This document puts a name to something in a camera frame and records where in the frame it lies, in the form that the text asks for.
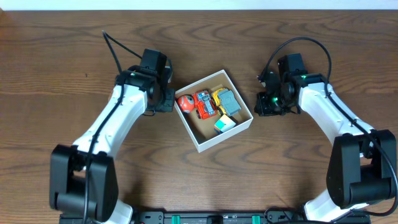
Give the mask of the red toy fire truck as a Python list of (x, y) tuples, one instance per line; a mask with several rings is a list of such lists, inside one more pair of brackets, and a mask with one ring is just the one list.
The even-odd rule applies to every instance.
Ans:
[(208, 119), (216, 115), (215, 106), (207, 90), (202, 90), (194, 93), (193, 99), (199, 119)]

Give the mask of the multicolour puzzle cube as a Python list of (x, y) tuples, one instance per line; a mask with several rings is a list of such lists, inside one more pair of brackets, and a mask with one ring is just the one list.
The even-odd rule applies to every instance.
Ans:
[(234, 128), (236, 123), (227, 115), (223, 115), (214, 125), (214, 130), (218, 134), (225, 133)]

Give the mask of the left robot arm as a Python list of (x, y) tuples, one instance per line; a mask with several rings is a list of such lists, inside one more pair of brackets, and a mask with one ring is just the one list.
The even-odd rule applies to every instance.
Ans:
[(171, 61), (145, 49), (139, 65), (117, 75), (111, 97), (91, 127), (50, 157), (50, 207), (60, 223), (132, 223), (133, 208), (119, 198), (114, 159), (135, 121), (145, 112), (171, 112)]

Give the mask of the red toy ball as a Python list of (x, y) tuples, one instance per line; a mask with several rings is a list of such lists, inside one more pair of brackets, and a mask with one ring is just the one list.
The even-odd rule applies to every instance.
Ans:
[(180, 96), (177, 103), (184, 113), (191, 113), (195, 109), (195, 101), (191, 95)]

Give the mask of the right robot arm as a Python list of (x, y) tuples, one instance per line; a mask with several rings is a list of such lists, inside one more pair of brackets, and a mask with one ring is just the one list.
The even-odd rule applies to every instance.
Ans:
[(332, 145), (326, 190), (306, 202), (301, 219), (337, 223), (369, 217), (365, 207), (397, 199), (397, 146), (389, 130), (376, 130), (359, 119), (339, 98), (327, 77), (309, 73), (300, 54), (277, 61), (278, 73), (265, 68), (258, 80), (259, 116), (306, 112)]

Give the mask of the yellow grey toy truck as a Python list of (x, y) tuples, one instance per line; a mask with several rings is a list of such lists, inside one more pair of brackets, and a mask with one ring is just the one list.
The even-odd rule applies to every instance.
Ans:
[(241, 106), (234, 97), (232, 90), (220, 88), (214, 91), (211, 94), (211, 97), (220, 116), (233, 116), (241, 109)]

